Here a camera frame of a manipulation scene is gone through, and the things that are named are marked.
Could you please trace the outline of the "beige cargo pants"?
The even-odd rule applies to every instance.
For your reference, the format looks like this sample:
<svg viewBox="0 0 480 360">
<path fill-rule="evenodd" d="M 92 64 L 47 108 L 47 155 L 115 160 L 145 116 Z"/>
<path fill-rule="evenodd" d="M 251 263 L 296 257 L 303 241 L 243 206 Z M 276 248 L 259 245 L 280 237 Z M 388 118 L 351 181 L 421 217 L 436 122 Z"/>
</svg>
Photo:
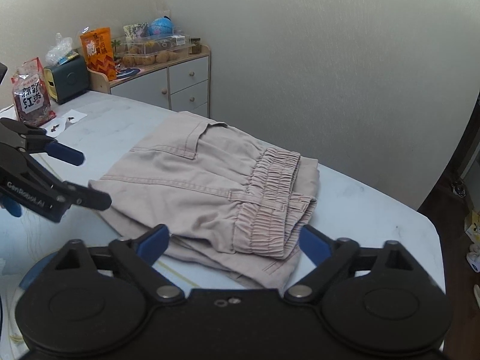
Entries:
<svg viewBox="0 0 480 360">
<path fill-rule="evenodd" d="M 110 195 L 103 219 L 136 238 L 168 227 L 167 255 L 221 270 L 240 284 L 283 289 L 313 216 L 318 162 L 189 112 L 165 119 L 94 189 Z"/>
</svg>

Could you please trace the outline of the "red dates bag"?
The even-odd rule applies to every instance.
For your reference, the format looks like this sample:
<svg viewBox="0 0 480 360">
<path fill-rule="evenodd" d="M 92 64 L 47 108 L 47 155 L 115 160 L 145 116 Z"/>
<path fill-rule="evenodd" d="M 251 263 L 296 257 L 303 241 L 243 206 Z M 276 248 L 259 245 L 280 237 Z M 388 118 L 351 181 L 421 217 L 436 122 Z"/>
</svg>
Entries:
<svg viewBox="0 0 480 360">
<path fill-rule="evenodd" d="M 43 75 L 43 66 L 38 57 L 18 67 L 10 80 L 19 121 L 33 127 L 41 127 L 55 118 Z"/>
</svg>

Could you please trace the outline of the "light blue mat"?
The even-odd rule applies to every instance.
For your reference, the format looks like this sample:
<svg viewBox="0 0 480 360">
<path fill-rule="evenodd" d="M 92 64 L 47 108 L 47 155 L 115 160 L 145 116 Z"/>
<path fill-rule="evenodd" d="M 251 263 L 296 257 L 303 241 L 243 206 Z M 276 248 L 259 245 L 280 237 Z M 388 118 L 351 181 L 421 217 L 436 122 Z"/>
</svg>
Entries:
<svg viewBox="0 0 480 360">
<path fill-rule="evenodd" d="M 15 321 L 30 353 L 94 358 L 148 353 L 230 330 L 237 311 L 221 292 L 181 289 L 135 253 L 135 241 L 87 247 L 70 240 L 20 282 Z"/>
</svg>

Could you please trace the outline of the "dark green tissue box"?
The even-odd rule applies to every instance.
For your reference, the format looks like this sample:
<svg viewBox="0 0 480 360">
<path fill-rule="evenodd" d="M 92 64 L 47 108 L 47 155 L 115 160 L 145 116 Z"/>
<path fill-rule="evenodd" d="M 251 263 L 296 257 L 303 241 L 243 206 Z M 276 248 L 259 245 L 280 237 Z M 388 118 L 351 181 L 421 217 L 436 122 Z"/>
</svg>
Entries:
<svg viewBox="0 0 480 360">
<path fill-rule="evenodd" d="M 48 94 L 58 105 L 80 96 L 89 88 L 86 61 L 77 56 L 68 62 L 44 68 Z"/>
</svg>

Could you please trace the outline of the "orange snack bag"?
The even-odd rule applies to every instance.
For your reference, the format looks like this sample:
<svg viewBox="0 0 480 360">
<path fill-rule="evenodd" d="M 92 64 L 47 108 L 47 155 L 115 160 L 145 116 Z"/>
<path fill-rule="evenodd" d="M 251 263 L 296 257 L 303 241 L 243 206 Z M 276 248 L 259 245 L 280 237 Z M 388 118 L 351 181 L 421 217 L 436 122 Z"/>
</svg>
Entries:
<svg viewBox="0 0 480 360">
<path fill-rule="evenodd" d="M 109 27 L 84 31 L 80 35 L 87 68 L 102 73 L 109 81 L 116 79 L 116 67 Z"/>
</svg>

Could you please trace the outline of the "clear walnut container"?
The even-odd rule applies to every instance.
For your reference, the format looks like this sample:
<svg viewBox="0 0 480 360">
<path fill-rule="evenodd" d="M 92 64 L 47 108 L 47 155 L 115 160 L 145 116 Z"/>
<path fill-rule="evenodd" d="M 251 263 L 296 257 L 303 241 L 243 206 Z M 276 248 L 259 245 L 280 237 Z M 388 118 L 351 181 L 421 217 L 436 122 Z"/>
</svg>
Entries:
<svg viewBox="0 0 480 360">
<path fill-rule="evenodd" d="M 179 59 L 183 50 L 192 47 L 191 38 L 186 35 L 123 37 L 112 41 L 115 61 L 126 68 L 151 66 Z"/>
</svg>

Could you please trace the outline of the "grey drawer cabinet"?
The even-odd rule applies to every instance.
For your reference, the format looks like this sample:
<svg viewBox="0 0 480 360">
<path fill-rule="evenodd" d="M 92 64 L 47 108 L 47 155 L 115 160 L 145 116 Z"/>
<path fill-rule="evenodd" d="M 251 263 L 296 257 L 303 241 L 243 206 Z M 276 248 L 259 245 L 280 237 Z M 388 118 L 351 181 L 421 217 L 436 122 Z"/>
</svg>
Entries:
<svg viewBox="0 0 480 360">
<path fill-rule="evenodd" d="M 210 116 L 211 50 L 202 45 L 146 53 L 130 47 L 119 54 L 116 79 L 89 70 L 90 88 L 104 94 L 145 102 L 170 111 Z"/>
</svg>

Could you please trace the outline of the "yellow white box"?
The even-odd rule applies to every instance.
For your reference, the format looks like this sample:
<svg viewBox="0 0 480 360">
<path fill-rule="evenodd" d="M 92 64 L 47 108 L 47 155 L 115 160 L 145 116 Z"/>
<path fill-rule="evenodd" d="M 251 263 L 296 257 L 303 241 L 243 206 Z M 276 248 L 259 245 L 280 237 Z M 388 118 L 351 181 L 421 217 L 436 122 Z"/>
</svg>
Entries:
<svg viewBox="0 0 480 360">
<path fill-rule="evenodd" d="M 468 236 L 473 244 L 479 245 L 480 232 L 479 232 L 479 213 L 476 211 L 470 211 L 467 214 L 464 221 L 465 234 Z"/>
</svg>

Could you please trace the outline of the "blue globe toy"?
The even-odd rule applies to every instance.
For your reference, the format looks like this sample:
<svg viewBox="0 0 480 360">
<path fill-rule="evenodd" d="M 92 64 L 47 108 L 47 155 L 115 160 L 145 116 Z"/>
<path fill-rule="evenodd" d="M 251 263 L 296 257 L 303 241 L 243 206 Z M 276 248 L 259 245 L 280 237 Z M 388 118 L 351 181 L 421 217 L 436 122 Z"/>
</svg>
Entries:
<svg viewBox="0 0 480 360">
<path fill-rule="evenodd" d="M 170 36 L 173 34 L 174 25 L 168 16 L 163 16 L 151 21 L 148 25 L 149 35 L 153 36 Z"/>
</svg>

